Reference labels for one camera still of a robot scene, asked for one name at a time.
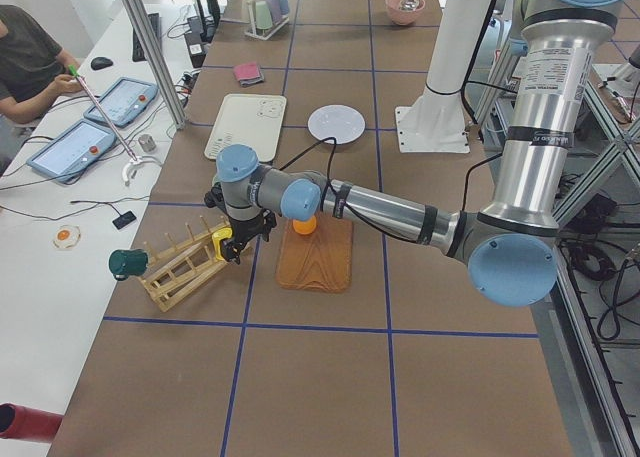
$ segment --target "black cable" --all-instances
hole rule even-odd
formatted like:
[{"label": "black cable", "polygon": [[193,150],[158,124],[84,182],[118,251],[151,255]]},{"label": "black cable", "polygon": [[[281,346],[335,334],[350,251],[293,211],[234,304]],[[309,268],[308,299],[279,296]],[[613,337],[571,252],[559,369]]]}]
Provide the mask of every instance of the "black cable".
[{"label": "black cable", "polygon": [[169,30],[167,30],[167,34],[166,34],[166,35],[167,35],[167,38],[169,38],[169,39],[171,39],[171,40],[177,40],[177,39],[179,39],[180,37],[183,37],[185,34],[187,34],[187,33],[188,33],[188,31],[183,32],[183,33],[181,33],[181,34],[179,34],[179,35],[169,35],[169,32],[171,32],[173,29],[176,29],[176,28],[178,28],[178,27],[182,27],[182,28],[184,28],[184,27],[186,27],[186,26],[188,26],[188,25],[189,25],[189,24],[185,22],[185,23],[176,24],[176,25],[174,25],[173,27],[170,27],[170,28],[169,28]]},{"label": "black cable", "polygon": [[[462,89],[460,92],[460,97],[462,98],[462,106],[464,107],[464,109],[467,111],[467,113],[469,114],[469,116],[471,117],[471,121],[477,125],[478,124],[478,120],[476,119],[475,116],[475,112],[473,110],[473,108],[471,107],[471,104],[469,104],[468,100],[467,100],[467,96],[466,96],[466,86],[467,86],[467,82],[469,81],[469,77],[471,76],[471,72],[473,71],[473,65],[476,62],[476,58],[478,57],[478,52],[480,52],[480,46],[482,45],[482,41],[484,40],[484,36],[487,33],[487,28],[489,27],[489,22],[491,22],[491,17],[493,15],[493,9],[495,9],[496,7],[496,2],[497,0],[491,0],[489,6],[487,7],[487,13],[485,14],[485,18],[480,30],[480,34],[478,35],[478,40],[476,41],[476,46],[473,49],[473,54],[471,55],[471,60],[469,60],[469,66],[467,67],[467,73],[464,76],[464,80],[463,80],[463,84],[462,84]],[[480,137],[480,140],[482,140],[484,142],[484,139],[482,138],[482,130],[478,129],[478,135]]]},{"label": "black cable", "polygon": [[24,147],[24,144],[26,144],[27,142],[31,142],[32,140],[35,140],[35,139],[44,139],[51,142],[53,140],[53,137],[47,137],[45,135],[32,135],[31,137],[28,137],[22,141],[22,143],[20,144],[20,148],[22,149],[22,147]]},{"label": "black cable", "polygon": [[173,30],[174,28],[178,27],[178,26],[185,26],[188,25],[187,22],[181,22],[178,23],[180,20],[184,20],[187,17],[187,14],[189,13],[189,8],[191,6],[190,5],[184,5],[182,6],[182,8],[180,9],[180,12],[178,13],[178,17],[176,18],[176,20],[173,21],[173,23],[169,26],[169,28],[167,29],[167,31],[162,34],[163,37],[168,37],[169,36],[169,32],[171,32],[171,30]]},{"label": "black cable", "polygon": [[[627,260],[625,259],[625,261],[623,262],[620,270],[618,271],[618,278],[616,279],[616,283],[613,289],[613,294],[611,297],[611,303],[607,302],[606,298],[604,297],[603,293],[602,293],[602,284],[600,284],[599,288],[598,288],[598,293],[600,294],[600,298],[602,299],[602,301],[605,303],[605,305],[607,306],[607,310],[600,316],[600,318],[598,319],[598,324],[596,326],[596,333],[598,334],[598,337],[602,340],[605,341],[611,341],[611,340],[615,340],[620,336],[620,332],[622,331],[622,326],[620,324],[620,319],[626,320],[627,322],[640,326],[640,322],[637,322],[633,319],[630,319],[629,317],[626,317],[622,314],[620,314],[620,312],[618,311],[618,309],[620,307],[622,307],[623,305],[626,305],[630,302],[633,302],[634,300],[636,300],[638,297],[640,297],[640,290],[635,292],[632,296],[619,301],[620,298],[620,287],[622,284],[622,279],[624,277],[624,274],[626,272],[627,269],[629,269],[630,267],[634,267],[634,264],[632,263],[627,263]],[[603,327],[605,325],[605,322],[607,320],[607,317],[611,315],[611,317],[613,318],[613,332],[609,335],[605,335],[603,332]]]},{"label": "black cable", "polygon": [[[333,187],[333,185],[331,184],[331,166],[333,164],[333,157],[335,156],[336,153],[336,149],[338,148],[338,140],[335,137],[326,137],[324,139],[318,140],[317,142],[315,142],[313,145],[307,147],[305,150],[303,150],[302,152],[300,152],[298,155],[296,155],[295,157],[293,157],[291,160],[289,160],[286,164],[282,165],[279,170],[284,170],[287,167],[289,167],[291,164],[293,164],[294,162],[296,162],[298,159],[300,159],[303,155],[307,154],[308,152],[310,152],[313,148],[315,148],[316,146],[322,144],[322,143],[326,143],[326,142],[331,142],[332,143],[332,148],[331,148],[331,153],[329,154],[329,159],[327,160],[327,175],[326,175],[326,183],[324,185],[324,188],[322,189],[322,196],[321,196],[321,205],[324,203],[325,197],[327,195],[327,191],[329,189],[331,189],[331,191],[333,192],[333,194],[335,196],[338,195],[338,192],[336,191],[336,189]],[[371,222],[369,219],[367,219],[364,215],[360,214],[360,212],[356,211],[353,207],[351,207],[348,203],[345,202],[344,206],[349,209],[349,211],[355,216],[357,217],[360,221],[362,221],[364,224],[368,225],[369,227],[377,230],[378,232],[386,235],[387,237],[390,237],[392,239],[396,239],[396,240],[400,240],[402,242],[409,242],[412,244],[417,243],[415,240],[412,239],[408,239],[406,237],[400,236],[400,235],[396,235],[396,234],[392,234],[389,231],[387,231],[386,229],[383,229],[381,227],[379,227],[378,225],[374,224],[373,222]]]},{"label": "black cable", "polygon": [[613,247],[614,249],[619,250],[620,252],[622,252],[622,253],[623,253],[623,254],[625,254],[625,255],[629,253],[629,250],[628,250],[628,249],[625,249],[625,248],[624,248],[624,247],[622,247],[621,245],[615,244],[615,243],[613,243],[613,242],[609,242],[608,240],[598,239],[597,237],[596,237],[596,238],[593,238],[593,239],[578,239],[578,238],[574,238],[574,237],[563,237],[563,238],[560,240],[560,242],[563,242],[563,241],[571,241],[571,242],[589,242],[589,243],[592,243],[592,242],[598,242],[598,243],[600,243],[600,244],[604,244],[604,245],[608,245],[609,247]]},{"label": "black cable", "polygon": [[460,209],[461,212],[464,212],[464,210],[467,207],[467,193],[469,192],[469,177],[471,177],[471,172],[473,172],[475,169],[477,169],[478,167],[484,165],[484,164],[488,164],[489,162],[492,162],[496,159],[499,159],[500,157],[502,157],[502,152],[500,152],[499,154],[493,155],[487,159],[484,159],[483,161],[478,162],[477,164],[472,165],[471,167],[469,167],[469,170],[467,170],[467,174],[464,177],[464,191],[462,194],[462,208]]},{"label": "black cable", "polygon": [[640,223],[605,222],[604,227],[609,227],[611,229],[640,229]]},{"label": "black cable", "polygon": [[36,184],[42,184],[43,182],[51,182],[52,180],[57,180],[60,179],[61,177],[70,177],[70,176],[75,176],[77,175],[79,172],[84,172],[84,171],[75,171],[75,172],[70,172],[68,174],[62,174],[62,175],[58,175],[57,177],[49,177],[47,179],[42,179],[42,180],[36,180],[34,182],[25,182],[24,184],[16,184],[16,185],[9,185],[8,187],[0,187],[0,190],[11,190],[11,189],[18,189],[20,187],[28,187],[30,185],[36,185]]},{"label": "black cable", "polygon": [[611,280],[616,275],[616,266],[613,260],[600,247],[590,242],[564,243],[569,251],[571,266],[596,282]]},{"label": "black cable", "polygon": [[11,209],[9,207],[5,207],[4,205],[0,204],[0,208],[6,210],[7,212],[11,212],[13,214],[18,214],[18,215],[22,215],[25,217],[30,217],[32,219],[36,219],[36,220],[47,220],[50,222],[57,222],[59,220],[62,219],[66,219],[67,217],[73,217],[74,215],[79,215],[82,214],[84,212],[88,212],[89,210],[93,210],[96,209],[98,207],[100,207],[101,205],[108,205],[110,206],[113,210],[115,210],[118,215],[122,215],[120,214],[120,212],[118,212],[118,209],[116,209],[113,204],[118,204],[120,202],[128,202],[128,201],[142,201],[142,200],[147,200],[149,199],[149,196],[144,196],[144,197],[123,197],[122,199],[118,199],[118,200],[112,200],[110,202],[107,201],[97,201],[97,200],[72,200],[69,203],[70,204],[80,204],[80,203],[88,203],[88,204],[93,204],[90,207],[85,207],[84,209],[80,209],[80,210],[76,210],[75,212],[70,212],[68,214],[64,214],[58,217],[49,217],[47,215],[35,215],[35,214],[29,214],[27,212],[22,212],[20,210],[15,210],[15,209]]},{"label": "black cable", "polygon": [[489,82],[482,82],[480,80],[467,80],[467,84],[478,84],[484,85],[485,87],[491,87],[492,89],[502,90],[504,92],[508,92],[510,94],[517,94],[515,90],[507,89],[506,87],[500,87],[499,85],[490,84]]},{"label": "black cable", "polygon": [[76,95],[76,96],[74,96],[74,97],[69,97],[68,99],[62,100],[62,101],[60,101],[60,102],[56,102],[56,103],[55,103],[55,104],[53,104],[51,107],[49,107],[49,110],[47,110],[47,114],[48,114],[49,112],[51,112],[52,110],[56,110],[59,106],[61,106],[61,105],[63,105],[63,104],[69,104],[69,105],[71,105],[72,103],[73,103],[73,104],[77,103],[77,102],[73,102],[73,101],[80,100],[80,99],[88,99],[88,98],[89,98],[89,96],[88,96],[88,95]]}]

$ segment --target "person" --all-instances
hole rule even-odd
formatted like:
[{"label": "person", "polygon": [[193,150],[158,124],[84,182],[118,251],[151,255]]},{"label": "person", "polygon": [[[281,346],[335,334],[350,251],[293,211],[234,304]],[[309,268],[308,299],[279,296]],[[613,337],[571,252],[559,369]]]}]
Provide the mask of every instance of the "person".
[{"label": "person", "polygon": [[41,117],[62,94],[82,88],[76,59],[27,12],[0,5],[0,114],[17,124]]}]

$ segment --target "person's arm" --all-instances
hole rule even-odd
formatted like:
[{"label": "person's arm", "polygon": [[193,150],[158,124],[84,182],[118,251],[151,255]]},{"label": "person's arm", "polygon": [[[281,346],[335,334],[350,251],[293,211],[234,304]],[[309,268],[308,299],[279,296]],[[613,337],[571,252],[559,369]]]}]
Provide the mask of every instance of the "person's arm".
[{"label": "person's arm", "polygon": [[38,95],[17,102],[13,97],[0,100],[0,114],[17,124],[26,124],[44,114],[62,94],[78,92],[82,87],[71,75],[61,74]]},{"label": "person's arm", "polygon": [[60,53],[56,55],[56,60],[60,62],[66,70],[69,70],[70,65],[73,65],[76,69],[80,67],[80,64],[75,59],[75,57],[65,49],[62,49]]}]

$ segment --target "cable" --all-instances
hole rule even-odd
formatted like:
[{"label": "cable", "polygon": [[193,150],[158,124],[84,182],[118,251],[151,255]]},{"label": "cable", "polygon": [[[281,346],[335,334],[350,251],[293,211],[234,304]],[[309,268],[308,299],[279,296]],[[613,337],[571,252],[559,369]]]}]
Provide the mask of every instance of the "cable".
[{"label": "cable", "polygon": [[502,90],[503,92],[508,92],[510,94],[518,93],[515,90],[507,89],[506,87],[500,87],[499,85],[490,84],[489,82],[481,82],[479,80],[467,80],[467,84],[484,85],[485,87],[491,87],[492,89]]},{"label": "cable", "polygon": [[185,26],[188,25],[186,22],[183,23],[178,23],[181,20],[184,20],[187,17],[187,13],[189,13],[189,8],[191,6],[189,4],[183,5],[182,8],[180,9],[180,12],[178,13],[178,17],[176,18],[176,20],[173,21],[173,23],[169,26],[169,28],[167,29],[167,31],[162,34],[163,37],[168,37],[169,36],[169,32],[171,32],[171,30],[173,30],[175,27],[178,27],[180,25]]},{"label": "cable", "polygon": [[22,141],[22,143],[20,144],[20,148],[22,149],[22,147],[24,147],[24,144],[26,144],[27,142],[31,142],[34,139],[44,139],[48,142],[51,142],[53,140],[53,137],[47,137],[45,135],[32,135],[31,137],[27,137]]},{"label": "cable", "polygon": [[47,215],[29,214],[27,212],[22,212],[20,210],[15,210],[15,209],[11,209],[9,207],[5,207],[2,204],[0,204],[0,208],[6,210],[7,212],[11,212],[11,213],[14,213],[14,214],[22,215],[22,216],[25,216],[25,217],[30,217],[30,218],[36,219],[36,220],[46,220],[46,221],[50,221],[50,222],[57,222],[59,220],[66,219],[67,217],[73,217],[75,215],[79,215],[79,214],[82,214],[84,212],[88,212],[89,210],[93,210],[95,208],[98,208],[101,205],[108,205],[113,210],[115,210],[118,213],[118,215],[122,215],[113,206],[113,204],[118,204],[120,202],[134,201],[134,200],[135,201],[142,201],[142,200],[148,200],[148,199],[149,199],[149,196],[147,195],[147,196],[144,196],[144,197],[123,197],[122,199],[112,200],[110,202],[107,202],[107,201],[96,201],[96,200],[72,200],[72,201],[69,202],[70,204],[88,203],[88,204],[93,204],[93,205],[91,205],[90,207],[85,207],[84,209],[76,210],[75,212],[70,212],[68,214],[61,215],[59,217],[49,217]]},{"label": "cable", "polygon": [[60,108],[65,108],[65,107],[67,107],[66,105],[65,105],[64,107],[60,107],[60,106],[61,106],[61,105],[63,105],[63,104],[69,104],[69,105],[71,105],[71,104],[77,104],[77,103],[78,103],[78,102],[77,102],[78,100],[88,99],[88,98],[89,98],[89,96],[88,96],[88,95],[76,95],[76,96],[74,96],[74,97],[69,97],[68,99],[65,99],[65,100],[63,100],[63,101],[61,101],[61,102],[56,102],[56,103],[55,103],[55,104],[53,104],[51,107],[49,107],[49,110],[47,110],[47,114],[48,114],[49,112],[54,111],[54,110],[58,110],[58,109],[60,109]]},{"label": "cable", "polygon": [[[315,142],[313,145],[310,145],[309,147],[307,147],[305,150],[303,150],[302,152],[300,152],[298,155],[296,155],[295,157],[293,157],[291,160],[289,160],[286,164],[282,165],[278,170],[284,170],[287,167],[289,167],[291,164],[293,164],[294,162],[296,162],[297,160],[299,160],[302,156],[304,156],[305,154],[307,154],[308,152],[310,152],[312,149],[314,149],[316,146],[322,144],[322,143],[326,143],[326,142],[331,142],[332,143],[332,147],[331,147],[331,153],[329,154],[329,159],[327,160],[327,175],[326,175],[326,183],[324,186],[324,189],[322,189],[322,196],[320,198],[320,205],[321,205],[321,209],[322,209],[322,205],[324,203],[325,197],[327,195],[327,191],[329,189],[331,189],[331,191],[333,192],[333,194],[335,196],[338,195],[338,191],[333,187],[333,185],[331,184],[331,166],[333,164],[333,157],[335,156],[336,153],[336,149],[338,148],[338,140],[335,137],[326,137],[324,139],[318,140],[317,142]],[[396,239],[396,240],[400,240],[402,242],[409,242],[412,244],[417,243],[417,241],[413,240],[413,239],[408,239],[404,236],[401,235],[397,235],[397,234],[393,234],[391,232],[389,232],[386,229],[383,229],[382,227],[379,227],[378,225],[374,224],[373,222],[371,222],[369,219],[367,219],[364,215],[360,214],[360,212],[358,212],[357,210],[355,210],[353,207],[351,207],[348,203],[345,202],[344,206],[349,209],[349,211],[356,217],[358,218],[360,221],[362,221],[364,224],[368,225],[369,227],[377,230],[378,232],[386,235],[387,237],[390,237],[392,239]]]},{"label": "cable", "polygon": [[616,275],[616,266],[611,257],[600,247],[589,242],[565,243],[571,265],[585,277],[596,282],[611,280]]},{"label": "cable", "polygon": [[16,185],[9,185],[7,187],[0,187],[0,190],[11,190],[11,189],[18,189],[20,187],[28,187],[30,185],[36,185],[36,184],[42,184],[43,182],[50,182],[52,180],[56,180],[56,179],[60,179],[61,177],[70,177],[70,176],[75,176],[78,174],[78,171],[76,172],[70,172],[68,174],[62,174],[59,175],[57,177],[49,177],[47,179],[42,179],[42,180],[36,180],[34,182],[26,182],[24,184],[16,184]]},{"label": "cable", "polygon": [[13,174],[15,174],[16,172],[18,172],[20,169],[22,169],[25,165],[27,165],[27,163],[25,162],[24,164],[22,164],[20,167],[18,167],[16,170],[9,172],[8,174],[2,174],[0,175],[0,179],[5,178],[5,177],[10,177]]},{"label": "cable", "polygon": [[499,154],[496,154],[494,156],[489,157],[488,159],[484,159],[481,162],[478,162],[477,164],[472,165],[469,170],[467,170],[467,175],[465,175],[464,177],[464,191],[462,194],[462,208],[460,209],[461,212],[464,212],[464,210],[467,207],[467,193],[469,191],[469,177],[471,177],[471,172],[473,172],[475,169],[477,169],[478,167],[484,165],[484,164],[488,164],[489,162],[492,162],[496,159],[499,159],[500,157],[502,157],[502,152],[500,152]]},{"label": "cable", "polygon": [[[475,64],[476,58],[478,57],[478,52],[480,52],[480,46],[482,45],[482,41],[484,40],[485,34],[487,33],[489,22],[491,22],[491,16],[493,15],[493,9],[495,9],[496,7],[496,2],[497,0],[491,0],[491,2],[489,3],[489,6],[487,7],[487,13],[485,14],[482,28],[480,30],[480,34],[478,35],[478,40],[476,41],[476,46],[473,49],[473,54],[471,55],[471,59],[469,60],[469,66],[467,67],[467,74],[464,76],[462,89],[460,92],[460,97],[462,98],[462,106],[469,114],[469,117],[471,117],[471,121],[476,125],[478,124],[478,120],[476,119],[475,112],[471,107],[471,104],[469,104],[469,101],[467,100],[465,90],[466,90],[467,82],[469,81],[469,77],[471,76],[471,72],[473,71],[473,65]],[[478,136],[480,137],[480,140],[484,142],[484,139],[482,137],[482,129],[478,129]]]},{"label": "cable", "polygon": [[[613,295],[611,297],[611,303],[607,302],[607,299],[604,297],[603,293],[602,293],[602,285],[604,284],[601,283],[600,286],[598,287],[598,293],[600,295],[600,298],[602,299],[602,301],[605,303],[605,305],[607,306],[607,310],[600,316],[600,318],[598,319],[598,324],[596,326],[596,333],[598,334],[598,337],[602,340],[605,341],[611,341],[611,340],[615,340],[620,336],[620,332],[622,331],[622,326],[620,324],[620,319],[626,320],[627,322],[640,326],[640,322],[637,322],[635,320],[632,320],[622,314],[620,314],[620,312],[618,311],[619,307],[622,307],[623,305],[626,305],[630,302],[633,302],[635,299],[637,299],[638,297],[640,297],[640,290],[638,290],[637,292],[635,292],[631,297],[628,297],[627,299],[624,299],[622,301],[619,301],[620,298],[620,286],[622,284],[622,279],[624,277],[624,274],[626,272],[627,269],[629,269],[630,267],[637,267],[637,264],[634,265],[633,263],[627,263],[629,259],[625,259],[624,262],[622,263],[620,270],[617,271],[618,273],[618,278],[616,279],[616,283],[613,289]],[[613,332],[609,335],[605,335],[603,332],[603,327],[605,325],[605,322],[607,320],[607,317],[611,315],[613,318]]]}]

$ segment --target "white tray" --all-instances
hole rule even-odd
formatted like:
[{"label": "white tray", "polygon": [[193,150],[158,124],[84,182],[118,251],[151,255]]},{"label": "white tray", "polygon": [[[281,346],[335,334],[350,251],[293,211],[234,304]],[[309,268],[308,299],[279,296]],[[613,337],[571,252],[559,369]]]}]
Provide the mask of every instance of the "white tray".
[{"label": "white tray", "polygon": [[244,144],[256,151],[260,162],[271,162],[286,105],[281,95],[228,94],[205,146],[205,157],[215,160],[225,147]]}]

